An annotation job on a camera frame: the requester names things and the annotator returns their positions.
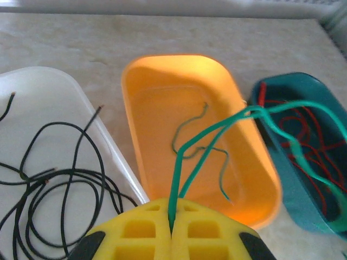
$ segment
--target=yellow plastic object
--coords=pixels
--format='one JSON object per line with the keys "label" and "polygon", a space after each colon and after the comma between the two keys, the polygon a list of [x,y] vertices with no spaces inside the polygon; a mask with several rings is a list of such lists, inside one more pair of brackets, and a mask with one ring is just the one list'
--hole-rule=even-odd
{"label": "yellow plastic object", "polygon": [[172,237],[167,199],[149,202],[93,228],[88,235],[103,231],[105,237],[92,259],[252,260],[239,234],[259,238],[254,230],[185,199],[178,201],[177,209]]}
{"label": "yellow plastic object", "polygon": [[[181,130],[177,147],[245,107],[226,68],[199,55],[139,58],[123,72],[122,88],[140,181],[151,200],[169,195],[176,159],[170,145],[182,122],[200,115],[205,102],[209,105],[202,119]],[[207,136],[197,145],[207,145],[212,137]],[[278,212],[282,191],[254,121],[238,122],[216,147],[230,156],[223,187],[233,204],[219,189],[219,171],[225,154],[216,151],[194,180],[187,199],[252,228],[269,223]],[[198,159],[196,156],[184,161],[181,184]]]}

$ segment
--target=yellow foam object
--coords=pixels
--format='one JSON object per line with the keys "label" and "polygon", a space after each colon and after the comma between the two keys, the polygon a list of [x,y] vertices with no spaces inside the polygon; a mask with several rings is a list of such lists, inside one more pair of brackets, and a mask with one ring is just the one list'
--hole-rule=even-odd
{"label": "yellow foam object", "polygon": [[225,215],[179,199],[172,237],[168,199],[127,211],[93,229],[106,233],[93,260],[252,260],[239,234],[259,235]]}

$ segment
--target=teal plastic container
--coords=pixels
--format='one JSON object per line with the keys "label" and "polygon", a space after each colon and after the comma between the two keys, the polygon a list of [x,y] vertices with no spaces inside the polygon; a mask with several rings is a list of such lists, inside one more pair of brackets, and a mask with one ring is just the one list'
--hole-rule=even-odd
{"label": "teal plastic container", "polygon": [[[339,117],[344,126],[347,127],[347,113],[345,109],[336,100],[328,88],[315,77],[305,73],[290,73],[262,79],[255,84],[252,91],[249,101],[252,105],[258,104],[261,82],[265,82],[266,84],[265,100],[310,100],[322,103],[329,107]],[[276,104],[271,102],[265,103],[265,107],[274,105]],[[317,137],[317,129],[315,128],[313,120],[302,108],[300,108],[299,111],[306,119],[309,126],[310,139],[308,144],[312,147],[318,147],[319,139]],[[314,108],[310,108],[310,111],[314,114],[321,126],[326,146],[343,140],[341,133],[327,114]],[[296,115],[294,111],[288,110],[272,114],[272,119],[277,124],[282,123],[286,132],[297,136],[303,127],[300,121],[283,121],[283,118],[288,116],[298,115]],[[290,150],[281,146],[281,143],[286,140],[272,132],[263,119],[256,120],[256,123],[281,178],[283,202],[291,218],[296,222],[296,224],[305,230],[333,233],[329,227],[329,222],[339,216],[339,206],[335,197],[324,184],[314,180],[314,183],[319,187],[326,202],[326,214],[324,215],[322,213],[322,199],[319,196],[319,193],[305,173],[294,166],[289,160],[288,155],[290,154]],[[304,153],[309,150],[309,148],[304,148]],[[343,144],[337,148],[328,150],[326,153],[329,159],[333,161],[342,172],[345,179],[343,184],[344,187],[347,187],[347,145]],[[322,168],[316,163],[310,162],[310,165],[316,173],[326,177]],[[336,170],[332,168],[330,164],[326,165],[329,165],[327,169],[331,173],[332,177],[338,180]],[[341,232],[339,235],[343,238],[347,238],[347,232]]]}

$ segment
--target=wire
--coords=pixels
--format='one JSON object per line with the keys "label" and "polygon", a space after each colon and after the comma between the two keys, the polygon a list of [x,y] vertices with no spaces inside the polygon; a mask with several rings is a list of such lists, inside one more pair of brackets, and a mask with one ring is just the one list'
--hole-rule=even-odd
{"label": "wire", "polygon": [[[209,107],[208,104],[205,102],[205,103],[204,103],[204,107],[203,107],[203,111],[202,111],[202,113],[201,113],[200,115],[194,116],[194,117],[188,119],[187,121],[184,121],[183,123],[181,123],[181,124],[178,126],[178,128],[177,128],[176,131],[175,131],[175,134],[173,135],[172,142],[171,142],[171,149],[173,150],[173,152],[174,152],[176,155],[177,155],[176,141],[177,141],[177,139],[178,139],[178,135],[179,135],[180,131],[182,130],[182,128],[183,128],[184,126],[188,125],[189,123],[191,123],[191,122],[193,122],[193,121],[195,121],[195,120],[197,120],[197,119],[203,118],[203,117],[205,116],[205,114],[206,114],[206,111],[207,111],[208,107]],[[206,149],[205,146],[198,146],[198,147],[195,148],[194,152],[192,152],[190,155],[185,155],[185,156],[183,156],[183,159],[191,159],[191,158],[195,157],[195,156],[198,154],[198,152],[204,151],[205,149]],[[226,171],[226,169],[227,169],[227,166],[228,166],[228,162],[229,162],[229,153],[228,153],[226,150],[224,150],[224,149],[219,149],[219,148],[216,148],[216,147],[213,147],[212,149],[215,150],[215,151],[217,151],[217,152],[222,152],[222,153],[224,153],[224,154],[226,155],[226,158],[225,158],[225,160],[224,160],[224,162],[223,162],[223,165],[222,165],[222,168],[221,168],[220,174],[219,174],[219,188],[220,188],[221,192],[223,193],[223,195],[225,196],[225,198],[226,198],[228,201],[230,201],[231,203],[233,203],[233,202],[230,200],[229,196],[227,195],[227,193],[225,192],[225,190],[224,190],[224,188],[223,188],[223,177],[224,177],[224,173],[225,173],[225,171]]]}
{"label": "wire", "polygon": [[[11,95],[6,111],[1,117],[1,120],[5,118],[5,116],[8,114],[11,103],[14,99],[14,93]],[[37,257],[40,257],[42,259],[46,260],[62,260],[68,257],[69,254],[69,248],[76,243],[79,242],[80,239],[82,239],[86,233],[93,227],[95,224],[95,221],[99,215],[102,201],[104,198],[104,192],[107,191],[111,197],[111,201],[113,204],[113,207],[116,211],[117,214],[121,214],[124,212],[124,207],[123,207],[123,201],[122,198],[128,199],[134,206],[137,206],[137,203],[128,195],[121,193],[115,184],[115,182],[109,178],[105,174],[105,169],[104,169],[104,163],[102,161],[101,154],[96,146],[96,144],[93,142],[91,137],[86,133],[92,122],[95,120],[97,115],[99,114],[100,110],[102,107],[99,107],[94,115],[91,117],[89,120],[88,124],[84,129],[80,128],[77,125],[74,125],[72,123],[67,123],[67,122],[51,122],[48,123],[44,126],[42,126],[38,132],[35,134],[34,138],[30,142],[23,159],[20,163],[20,167],[16,168],[11,165],[7,165],[3,162],[0,162],[1,167],[5,167],[15,173],[17,173],[22,181],[17,181],[17,182],[8,182],[8,181],[0,181],[0,185],[8,185],[8,186],[19,186],[19,185],[26,185],[26,190],[23,193],[22,197],[20,200],[14,205],[11,210],[4,216],[4,218],[0,221],[0,231],[5,224],[5,222],[9,219],[9,217],[15,213],[15,223],[14,223],[14,229],[13,229],[13,236],[12,236],[12,254],[14,260],[18,259],[18,245],[22,252],[25,254],[25,256],[29,260],[34,260],[37,259]],[[52,126],[67,126],[67,127],[72,127],[76,129],[77,131],[80,132],[80,137],[77,141],[75,151],[74,151],[74,158],[73,158],[73,163],[72,163],[72,168],[66,168],[66,169],[55,169],[51,168],[48,170],[45,170],[41,173],[35,174],[31,177],[27,176],[23,169],[25,167],[25,163],[30,155],[30,151],[33,148],[33,145],[35,141],[38,139],[40,134],[48,127]],[[97,155],[98,161],[99,161],[99,167],[100,167],[100,172],[97,171],[92,171],[92,170],[86,170],[86,169],[81,169],[81,168],[76,168],[76,162],[78,158],[78,152],[79,152],[79,147],[82,138],[86,138],[87,141],[91,144],[91,146],[94,149],[95,154]],[[55,184],[53,186],[50,186],[50,180],[56,178],[56,177],[61,177],[61,176],[66,176],[68,177],[68,181],[63,181],[58,184]],[[66,242],[65,238],[65,207],[66,207],[66,199],[68,197],[68,192],[69,192],[69,187],[73,184],[85,184],[88,185],[94,193],[95,196],[95,209],[92,215],[92,219],[87,227],[87,229],[74,241],[72,242]],[[44,198],[49,195],[52,191],[55,191],[57,188],[65,186],[65,193],[64,193],[64,199],[62,203],[62,208],[61,208],[61,225],[60,225],[60,231],[61,231],[61,243],[53,243],[44,238],[41,234],[39,234],[38,230],[36,229],[33,219],[35,214],[37,214],[37,208],[39,204],[44,200]],[[29,201],[29,196],[33,194],[34,196],[32,199]],[[28,218],[26,221],[25,225],[25,235],[22,238],[21,232],[20,232],[20,222],[22,215],[24,213],[24,207],[26,203],[29,203],[28,207]],[[63,249],[63,255],[60,257],[55,257],[52,258],[50,256],[45,256],[43,253],[41,253],[37,248],[34,247],[34,245],[31,242],[32,235],[34,235],[41,243],[44,245],[50,246],[52,248],[57,248],[57,249]],[[0,259],[4,259],[4,256],[0,253]]]}
{"label": "wire", "polygon": [[[260,91],[259,91],[259,98],[258,98],[258,104],[263,105],[265,103],[285,103],[286,101],[279,101],[279,100],[266,100],[266,84],[264,82],[261,82],[260,84]],[[345,140],[340,141],[336,144],[330,145],[330,146],[325,146],[324,144],[324,139],[323,139],[323,132],[320,128],[320,125],[318,123],[318,120],[316,119],[316,117],[314,116],[314,114],[307,108],[307,107],[302,107],[302,109],[308,114],[309,118],[311,118],[315,128],[316,128],[316,132],[317,132],[317,137],[319,140],[319,148],[314,148],[312,147],[309,142],[310,142],[310,128],[309,125],[307,123],[307,121],[305,120],[305,117],[297,110],[297,109],[292,109],[299,117],[296,116],[287,116],[284,117],[280,120],[279,122],[279,126],[281,129],[284,129],[283,123],[285,121],[288,120],[298,120],[300,121],[301,125],[302,125],[302,129],[301,132],[297,135],[297,139],[300,141],[300,144],[304,147],[307,147],[310,149],[310,151],[308,153],[305,154],[305,158],[308,161],[311,161],[313,163],[315,163],[316,165],[318,165],[322,171],[325,173],[325,175],[328,177],[329,181],[333,182],[334,184],[336,184],[339,188],[341,188],[344,192],[347,192],[347,189],[344,187],[344,177],[342,175],[342,172],[340,171],[340,169],[336,166],[336,164],[329,158],[329,156],[326,154],[326,151],[332,148],[336,148],[339,147],[341,145],[346,144]],[[301,140],[302,137],[307,134],[306,139],[305,140]],[[288,143],[282,143],[281,144],[282,147],[288,147]],[[337,172],[338,176],[339,176],[339,182],[334,180],[333,177],[331,176],[329,170],[327,169],[327,167],[325,166],[325,163],[323,162],[322,158],[319,155],[319,152],[323,153],[323,156],[325,158],[326,161],[328,161],[328,163],[334,168],[334,170]],[[312,158],[310,158],[310,156],[314,154],[318,161],[313,160]],[[307,177],[309,177],[309,175],[307,175],[307,173],[298,165],[295,164],[293,162],[293,165],[295,167],[297,167],[298,169],[300,169]],[[322,202],[322,213],[323,215],[326,216],[327,214],[327,209],[326,209],[326,201],[325,201],[325,197],[323,196],[321,190],[319,189],[319,187],[316,185],[316,183],[313,181],[312,178],[309,178],[309,181],[311,182],[312,186],[314,187],[314,189],[317,191],[318,196],[320,197],[320,200]]]}
{"label": "wire", "polygon": [[[197,134],[195,137],[193,137],[190,141],[186,142],[177,152],[177,158],[176,158],[176,163],[175,163],[175,169],[173,173],[173,178],[172,178],[172,185],[171,185],[171,192],[170,192],[170,198],[169,198],[169,208],[168,208],[168,215],[169,215],[169,225],[170,225],[170,230],[172,231],[174,222],[176,219],[176,209],[177,209],[177,200],[178,197],[182,198],[186,194],[191,182],[194,180],[196,175],[198,174],[200,168],[202,167],[204,161],[206,160],[206,157],[210,153],[212,147],[215,145],[215,143],[218,141],[220,136],[227,130],[229,129],[234,123],[236,123],[238,120],[244,120],[244,119],[249,119],[249,118],[260,118],[262,117],[265,121],[266,124],[270,126],[270,128],[276,132],[277,134],[281,135],[282,137],[286,138],[290,142],[290,149],[292,153],[295,156],[296,161],[302,167],[305,172],[307,172],[308,175],[311,177],[321,181],[325,185],[327,185],[332,193],[335,195],[339,202],[339,206],[341,209],[341,214],[338,217],[338,219],[330,222],[331,227],[334,230],[346,230],[347,229],[347,201],[345,196],[343,195],[342,191],[333,183],[330,181],[326,180],[325,178],[315,174],[311,166],[307,163],[305,156],[301,150],[300,143],[290,134],[284,132],[283,130],[279,129],[278,126],[273,122],[272,118],[270,117],[269,113],[278,113],[282,112],[288,109],[296,108],[296,107],[314,107],[323,110],[326,112],[330,118],[336,123],[338,129],[341,131],[343,138],[347,140],[347,130],[344,128],[343,124],[341,121],[337,118],[337,116],[327,107],[312,102],[312,101],[292,101],[288,102],[286,104],[282,105],[277,105],[274,107],[270,108],[263,108],[261,106],[249,106],[243,109],[242,111],[236,113],[235,115],[224,119],[208,128],[203,130],[201,133]],[[178,189],[179,189],[179,180],[181,177],[181,169],[182,169],[182,159],[183,159],[183,154],[184,152],[190,148],[192,145],[197,143],[201,138],[206,136],[208,133],[219,129],[223,127],[213,138],[212,142],[208,145],[206,150],[204,151],[203,155],[201,156],[198,164],[196,167],[193,169],[191,175],[189,175],[188,179],[184,183],[182,190],[180,194],[178,194]]]}

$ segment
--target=green wire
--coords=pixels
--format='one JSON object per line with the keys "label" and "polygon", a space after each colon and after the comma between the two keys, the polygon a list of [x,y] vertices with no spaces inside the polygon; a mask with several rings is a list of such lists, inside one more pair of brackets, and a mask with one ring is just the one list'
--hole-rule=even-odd
{"label": "green wire", "polygon": [[[278,133],[279,135],[282,135],[283,137],[285,137],[286,139],[289,140],[290,142],[290,148],[292,153],[294,154],[298,164],[303,168],[303,170],[310,176],[312,176],[313,178],[323,182],[324,184],[326,184],[331,192],[336,196],[338,202],[339,202],[339,206],[341,209],[341,213],[340,216],[338,217],[338,219],[330,222],[330,226],[332,228],[333,231],[335,232],[340,232],[340,231],[345,231],[347,230],[347,200],[345,195],[343,194],[343,192],[333,183],[331,183],[330,181],[326,180],[325,178],[315,174],[315,172],[313,171],[313,169],[310,167],[310,165],[307,163],[303,152],[301,150],[301,146],[300,143],[298,142],[298,140],[291,136],[290,134],[282,131],[281,129],[278,128],[278,126],[273,122],[272,118],[270,117],[269,113],[278,113],[278,112],[282,112],[284,110],[288,110],[288,109],[292,109],[292,108],[296,108],[296,107],[315,107],[315,108],[319,108],[323,111],[325,111],[330,117],[331,119],[336,123],[338,129],[341,131],[343,137],[345,140],[347,140],[347,131],[344,128],[343,124],[341,123],[341,121],[337,118],[337,116],[327,107],[312,102],[312,101],[292,101],[286,104],[282,104],[282,105],[278,105],[278,106],[274,106],[271,108],[263,108],[260,106],[249,106],[246,107],[245,109],[243,109],[242,111],[236,113],[235,115],[226,118],[208,128],[206,128],[205,130],[203,130],[201,133],[197,134],[195,137],[193,137],[190,141],[186,142],[177,152],[177,158],[176,158],[176,163],[175,163],[175,169],[174,169],[174,174],[173,174],[173,179],[172,179],[172,185],[171,185],[171,192],[170,192],[170,197],[169,197],[169,209],[168,209],[168,215],[169,215],[169,225],[170,225],[170,230],[172,231],[173,226],[174,226],[174,222],[175,222],[175,218],[176,218],[176,210],[177,210],[177,200],[178,197],[182,198],[185,196],[191,182],[194,180],[194,178],[196,177],[196,175],[198,174],[200,168],[202,167],[204,161],[206,160],[207,156],[209,155],[210,151],[212,150],[214,144],[218,141],[218,139],[220,138],[220,136],[227,130],[229,129],[234,123],[236,123],[238,120],[244,120],[244,119],[248,119],[248,118],[260,118],[263,117],[266,124],[268,124],[270,126],[270,128],[275,131],[276,133]],[[248,112],[251,111],[255,111],[255,113],[252,113],[250,115],[245,115]],[[184,183],[182,190],[180,192],[180,194],[178,195],[178,189],[179,189],[179,180],[181,177],[181,169],[182,169],[182,159],[183,159],[183,154],[184,152],[191,147],[192,145],[194,145],[195,143],[197,143],[201,138],[203,138],[204,136],[206,136],[207,134],[209,134],[210,132],[223,127],[214,137],[214,139],[212,140],[212,142],[208,145],[208,147],[205,149],[205,152],[203,153],[203,155],[201,156],[201,159],[199,160],[198,164],[196,165],[196,167],[193,169],[191,175],[188,177],[188,179],[186,180],[186,182]]]}
{"label": "green wire", "polygon": [[[178,138],[178,135],[179,135],[181,129],[184,126],[186,126],[187,124],[191,123],[192,121],[203,118],[205,116],[205,114],[206,114],[207,109],[208,109],[208,104],[205,102],[204,103],[204,107],[203,107],[203,111],[202,111],[202,113],[200,115],[192,117],[192,118],[188,119],[187,121],[184,121],[183,123],[181,123],[178,126],[178,128],[176,129],[175,134],[173,135],[173,139],[172,139],[172,142],[171,142],[171,149],[173,150],[173,152],[175,154],[177,154],[177,150],[176,150],[176,145],[175,144],[176,144],[176,141],[177,141],[177,138]],[[183,156],[183,159],[191,159],[194,156],[196,156],[199,151],[203,151],[205,149],[206,149],[206,147],[204,147],[204,146],[196,147],[195,151],[191,155]],[[212,149],[215,150],[215,151],[218,151],[218,152],[222,152],[222,153],[224,153],[226,155],[226,158],[224,160],[224,163],[222,165],[222,168],[221,168],[221,171],[220,171],[220,175],[219,175],[220,176],[219,177],[219,187],[220,187],[220,190],[222,191],[223,195],[225,196],[225,198],[232,203],[232,201],[230,200],[229,196],[227,195],[227,193],[225,192],[225,190],[223,188],[223,177],[224,177],[224,173],[226,171],[226,168],[228,166],[229,153],[226,150],[224,150],[224,149],[219,149],[219,148],[216,148],[216,147],[213,147]]]}

